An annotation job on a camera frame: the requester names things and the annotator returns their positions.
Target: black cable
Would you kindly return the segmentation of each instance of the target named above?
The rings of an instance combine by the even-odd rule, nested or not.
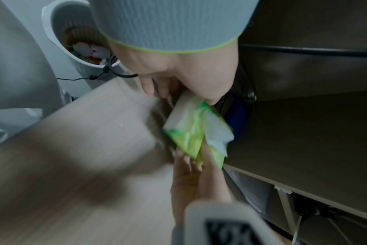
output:
[[[340,48],[297,48],[286,46],[271,45],[255,45],[255,44],[239,44],[241,50],[262,51],[262,52],[279,52],[290,54],[309,54],[309,55],[326,55],[326,56],[346,56],[346,57],[362,57],[367,58],[367,49],[340,49]]]
[[[81,78],[76,78],[76,79],[67,79],[67,78],[58,78],[58,77],[57,77],[57,79],[58,79],[58,80],[66,80],[66,81],[77,81],[77,80],[82,80],[82,79],[86,79],[86,80],[96,80],[96,79],[98,79],[101,75],[103,75],[104,73],[109,73],[109,72],[111,72],[112,74],[114,74],[114,75],[116,75],[116,76],[118,76],[118,77],[122,77],[122,78],[133,78],[133,77],[137,77],[137,76],[138,76],[138,74],[124,75],[124,74],[119,74],[119,73],[115,72],[115,71],[113,70],[113,68],[112,68],[112,64],[114,64],[114,63],[115,63],[115,62],[117,62],[117,61],[118,61],[118,58],[117,58],[115,55],[113,55],[113,56],[110,58],[110,60],[109,60],[108,64],[107,64],[107,65],[105,65],[105,66],[103,67],[103,71],[102,71],[100,74],[98,74],[98,75],[91,75],[91,76],[89,76],[89,77],[81,77]]]

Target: wooden table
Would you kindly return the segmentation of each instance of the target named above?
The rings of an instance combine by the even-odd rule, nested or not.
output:
[[[170,107],[115,79],[0,146],[0,245],[169,244]]]

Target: gray fabric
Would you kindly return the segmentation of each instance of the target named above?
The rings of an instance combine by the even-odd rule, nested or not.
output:
[[[174,227],[171,232],[171,245],[184,245],[184,229]]]
[[[246,27],[259,0],[89,0],[108,37],[149,50],[187,52],[227,43]]]
[[[62,91],[41,49],[0,1],[0,109],[63,105]]]

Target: white wall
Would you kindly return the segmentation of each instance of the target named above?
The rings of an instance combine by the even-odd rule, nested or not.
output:
[[[66,54],[46,37],[41,22],[41,10],[53,0],[2,0],[15,16],[27,28],[45,54],[56,77],[79,78],[80,74],[73,68]],[[81,97],[91,91],[85,80],[60,81],[63,90],[72,96]]]

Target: gray ribbed sleeve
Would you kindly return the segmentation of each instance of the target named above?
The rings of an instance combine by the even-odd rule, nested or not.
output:
[[[89,0],[110,39],[147,50],[191,52],[228,43],[259,0]]]

